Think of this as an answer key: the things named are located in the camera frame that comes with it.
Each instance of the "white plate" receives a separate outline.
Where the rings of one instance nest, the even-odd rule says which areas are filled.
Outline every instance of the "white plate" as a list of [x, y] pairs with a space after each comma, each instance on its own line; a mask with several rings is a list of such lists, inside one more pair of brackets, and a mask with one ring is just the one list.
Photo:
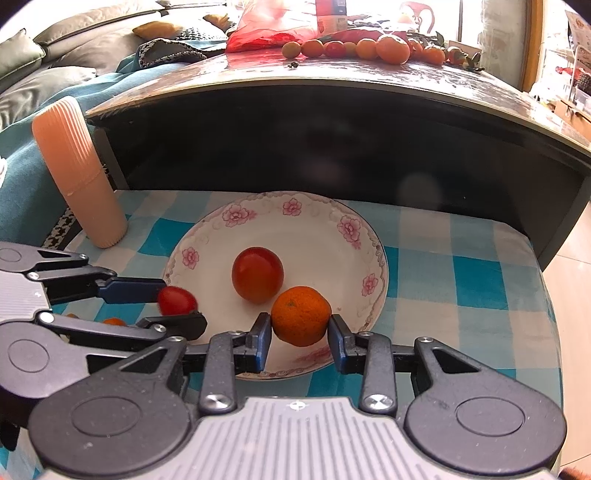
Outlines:
[[[285, 271], [280, 293], [305, 285], [326, 298], [353, 332], [369, 330], [388, 290], [388, 263], [369, 224], [335, 200], [302, 192], [253, 194], [210, 213], [175, 247], [164, 279], [190, 291], [208, 325], [196, 343], [228, 330], [249, 330], [263, 305], [242, 299], [232, 285], [232, 264], [248, 247], [275, 252]], [[265, 371], [241, 378], [289, 378], [332, 362], [326, 335], [309, 347], [271, 341]]]

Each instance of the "pillow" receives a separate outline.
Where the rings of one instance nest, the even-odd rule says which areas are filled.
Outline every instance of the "pillow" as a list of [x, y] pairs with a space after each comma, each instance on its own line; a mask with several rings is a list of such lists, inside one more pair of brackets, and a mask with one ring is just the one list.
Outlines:
[[23, 28], [0, 43], [0, 93], [39, 68], [43, 49], [27, 37]]
[[53, 67], [91, 67], [98, 75], [117, 70], [119, 62], [129, 55], [135, 54], [144, 43], [129, 28], [101, 35], [90, 42], [75, 48], [57, 60]]
[[161, 5], [149, 0], [129, 0], [123, 4], [96, 8], [53, 24], [39, 33], [34, 41], [43, 46], [51, 45], [61, 38], [81, 33], [89, 28], [161, 9]]
[[230, 30], [230, 27], [236, 25], [236, 22], [230, 20], [230, 15], [228, 14], [208, 14], [203, 19], [211, 23], [214, 27], [218, 27], [224, 33]]
[[35, 112], [57, 92], [96, 77], [95, 69], [60, 67], [40, 72], [18, 88], [0, 95], [0, 131]]
[[172, 40], [184, 30], [182, 25], [177, 25], [166, 20], [156, 20], [139, 27], [135, 27], [133, 32], [145, 41], [155, 40], [156, 38], [167, 38]]

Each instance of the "pink flower pattern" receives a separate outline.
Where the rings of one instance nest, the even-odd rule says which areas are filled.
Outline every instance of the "pink flower pattern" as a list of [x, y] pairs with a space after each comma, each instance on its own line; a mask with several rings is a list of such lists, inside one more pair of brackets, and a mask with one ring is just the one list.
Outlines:
[[343, 215], [336, 227], [343, 237], [345, 237], [345, 240], [353, 245], [354, 249], [361, 249], [361, 240], [359, 240], [361, 222], [357, 218], [350, 217], [349, 215]]
[[301, 202], [293, 198], [283, 204], [283, 215], [297, 217], [301, 213]]
[[234, 203], [228, 207], [222, 213], [222, 219], [226, 222], [226, 226], [233, 227], [236, 225], [242, 225], [246, 223], [248, 220], [253, 220], [256, 218], [256, 212], [254, 210], [249, 210], [244, 208], [237, 203]]
[[364, 297], [367, 297], [368, 295], [371, 295], [374, 290], [375, 287], [378, 286], [378, 279], [375, 276], [375, 274], [369, 274], [367, 277], [365, 277], [363, 279], [363, 288], [361, 289], [361, 295], [363, 295]]
[[198, 261], [199, 252], [197, 252], [193, 247], [183, 250], [183, 265], [185, 267], [189, 267], [191, 270], [194, 270]]

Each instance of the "orange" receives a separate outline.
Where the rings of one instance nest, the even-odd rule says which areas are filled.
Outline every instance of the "orange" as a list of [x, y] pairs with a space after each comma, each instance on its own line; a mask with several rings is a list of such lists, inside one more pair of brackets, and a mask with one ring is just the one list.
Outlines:
[[355, 45], [352, 41], [346, 41], [344, 43], [345, 48], [347, 49], [347, 56], [348, 57], [356, 57], [357, 53], [355, 51], [355, 49], [357, 48], [357, 45]]
[[103, 320], [103, 323], [106, 323], [107, 325], [118, 325], [120, 327], [127, 326], [127, 324], [123, 320], [115, 318], [115, 317]]
[[410, 58], [410, 47], [396, 35], [382, 35], [375, 46], [379, 57], [392, 65], [402, 65]]
[[301, 46], [301, 52], [306, 57], [320, 57], [324, 53], [324, 45], [320, 40], [308, 40]]
[[410, 57], [419, 60], [423, 55], [423, 45], [416, 38], [409, 38], [408, 46], [410, 47]]
[[281, 54], [287, 59], [296, 58], [301, 52], [300, 44], [296, 41], [287, 42], [281, 49]]
[[357, 56], [364, 60], [375, 60], [378, 58], [378, 52], [375, 49], [376, 41], [372, 38], [363, 38], [357, 42]]
[[450, 47], [447, 51], [447, 59], [452, 65], [463, 65], [466, 55], [458, 47]]
[[292, 287], [273, 304], [271, 324], [280, 340], [295, 346], [309, 346], [324, 336], [331, 314], [330, 304], [316, 290]]
[[441, 66], [445, 63], [445, 50], [441, 47], [436, 47], [435, 45], [429, 45], [425, 50], [423, 50], [423, 56], [421, 57], [422, 61], [426, 61], [431, 65]]

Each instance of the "tiled floor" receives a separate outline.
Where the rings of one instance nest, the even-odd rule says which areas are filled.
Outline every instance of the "tiled floor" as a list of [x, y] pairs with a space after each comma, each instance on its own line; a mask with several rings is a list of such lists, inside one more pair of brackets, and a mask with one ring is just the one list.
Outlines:
[[569, 429], [560, 463], [591, 473], [591, 203], [544, 279], [560, 333]]

